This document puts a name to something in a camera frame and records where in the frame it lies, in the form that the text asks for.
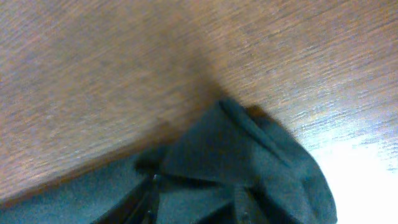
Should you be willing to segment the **dark green Nike t-shirt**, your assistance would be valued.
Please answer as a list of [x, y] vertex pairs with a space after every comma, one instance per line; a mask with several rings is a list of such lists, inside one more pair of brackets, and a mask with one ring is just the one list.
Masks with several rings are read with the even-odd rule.
[[2, 223], [93, 223], [158, 176], [154, 223], [236, 223], [234, 188], [258, 189], [277, 223], [336, 223], [313, 157], [281, 126], [221, 100], [176, 142], [115, 161], [1, 210]]

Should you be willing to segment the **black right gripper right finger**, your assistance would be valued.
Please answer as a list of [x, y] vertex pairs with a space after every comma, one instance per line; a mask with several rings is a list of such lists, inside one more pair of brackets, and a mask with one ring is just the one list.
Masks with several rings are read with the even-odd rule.
[[234, 217], [238, 224], [274, 224], [274, 208], [269, 197], [258, 189], [234, 188]]

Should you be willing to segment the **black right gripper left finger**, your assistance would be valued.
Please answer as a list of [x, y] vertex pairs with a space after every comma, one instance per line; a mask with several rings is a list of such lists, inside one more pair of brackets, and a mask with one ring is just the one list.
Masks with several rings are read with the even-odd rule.
[[159, 206], [158, 176], [145, 178], [94, 224], [154, 223]]

